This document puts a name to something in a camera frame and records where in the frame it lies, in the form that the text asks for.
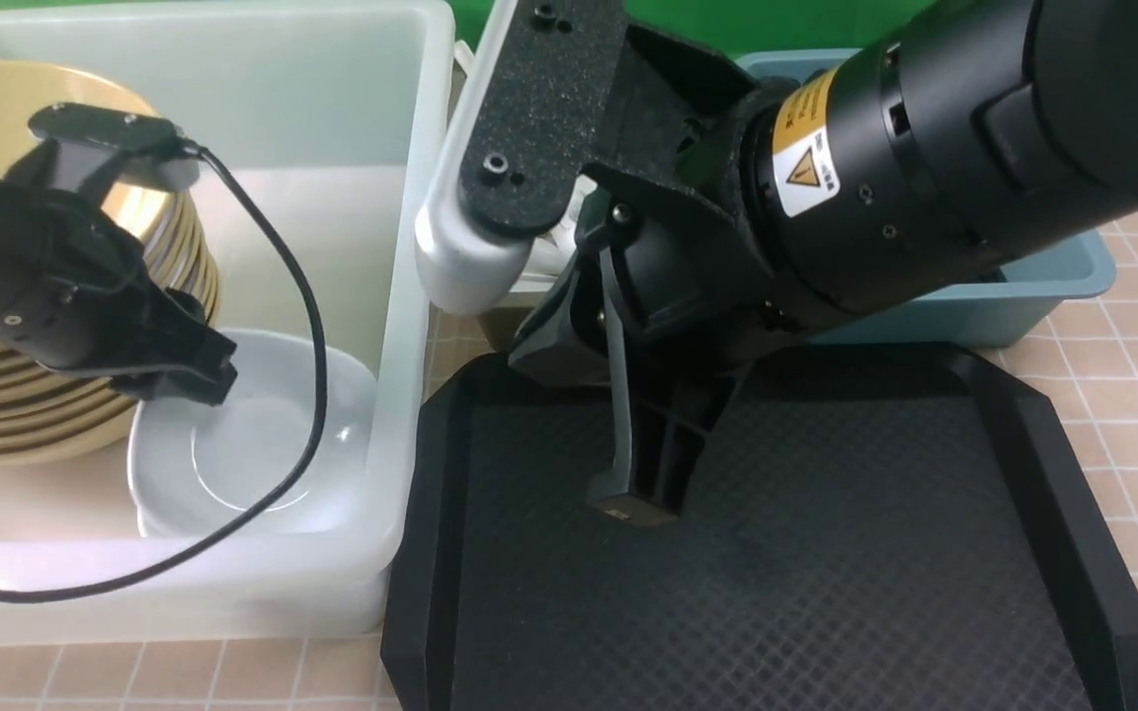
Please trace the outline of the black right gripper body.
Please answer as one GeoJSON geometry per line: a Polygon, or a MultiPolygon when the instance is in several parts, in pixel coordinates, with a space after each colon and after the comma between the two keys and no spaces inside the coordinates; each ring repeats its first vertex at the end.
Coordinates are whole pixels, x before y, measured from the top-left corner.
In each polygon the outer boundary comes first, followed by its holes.
{"type": "Polygon", "coordinates": [[[735,372],[794,346],[795,280],[778,256],[756,158],[795,93],[726,55],[627,26],[589,115],[577,253],[523,321],[509,362],[547,387],[735,372]]]}

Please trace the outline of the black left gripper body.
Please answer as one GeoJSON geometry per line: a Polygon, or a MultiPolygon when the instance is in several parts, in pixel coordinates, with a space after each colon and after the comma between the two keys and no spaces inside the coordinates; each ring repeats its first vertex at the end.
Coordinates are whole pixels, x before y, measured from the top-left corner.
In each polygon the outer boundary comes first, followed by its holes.
{"type": "Polygon", "coordinates": [[[0,344],[51,372],[115,378],[158,286],[143,243],[104,213],[119,182],[193,184],[166,118],[58,104],[28,118],[36,144],[0,177],[0,344]]]}

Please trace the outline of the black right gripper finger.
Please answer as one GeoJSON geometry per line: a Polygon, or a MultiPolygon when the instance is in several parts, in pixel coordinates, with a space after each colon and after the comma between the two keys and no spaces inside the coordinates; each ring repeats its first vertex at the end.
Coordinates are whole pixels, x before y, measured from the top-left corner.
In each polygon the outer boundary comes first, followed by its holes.
{"type": "Polygon", "coordinates": [[[616,248],[597,256],[604,290],[615,455],[592,478],[589,503],[637,527],[678,520],[692,474],[724,411],[739,392],[736,369],[707,370],[655,355],[626,325],[616,248]]]}

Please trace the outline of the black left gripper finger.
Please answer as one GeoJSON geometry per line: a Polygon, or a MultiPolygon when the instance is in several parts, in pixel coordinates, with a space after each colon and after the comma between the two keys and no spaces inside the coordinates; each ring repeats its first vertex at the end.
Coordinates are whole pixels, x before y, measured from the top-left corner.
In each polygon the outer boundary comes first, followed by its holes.
{"type": "Polygon", "coordinates": [[[236,344],[208,326],[203,301],[152,296],[115,367],[115,392],[135,400],[184,399],[218,406],[233,387],[236,344]]]}

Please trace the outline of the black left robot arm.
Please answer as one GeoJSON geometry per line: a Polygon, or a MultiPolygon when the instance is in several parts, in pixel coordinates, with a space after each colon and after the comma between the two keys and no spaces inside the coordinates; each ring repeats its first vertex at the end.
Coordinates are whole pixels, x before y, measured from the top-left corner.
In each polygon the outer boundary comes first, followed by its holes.
{"type": "Polygon", "coordinates": [[[220,405],[236,344],[198,298],[155,283],[143,243],[104,213],[119,182],[192,187],[199,157],[184,132],[86,104],[38,110],[28,130],[35,147],[0,177],[0,344],[131,399],[220,405]]]}

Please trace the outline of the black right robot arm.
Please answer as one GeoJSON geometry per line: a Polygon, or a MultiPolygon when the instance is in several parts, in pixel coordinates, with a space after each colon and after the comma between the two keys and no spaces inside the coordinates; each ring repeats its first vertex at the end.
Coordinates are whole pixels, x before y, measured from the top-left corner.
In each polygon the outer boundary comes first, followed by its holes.
{"type": "Polygon", "coordinates": [[[511,364],[610,385],[618,520],[681,514],[756,359],[1138,210],[1138,1],[935,1],[805,82],[586,10],[596,188],[511,364]]]}

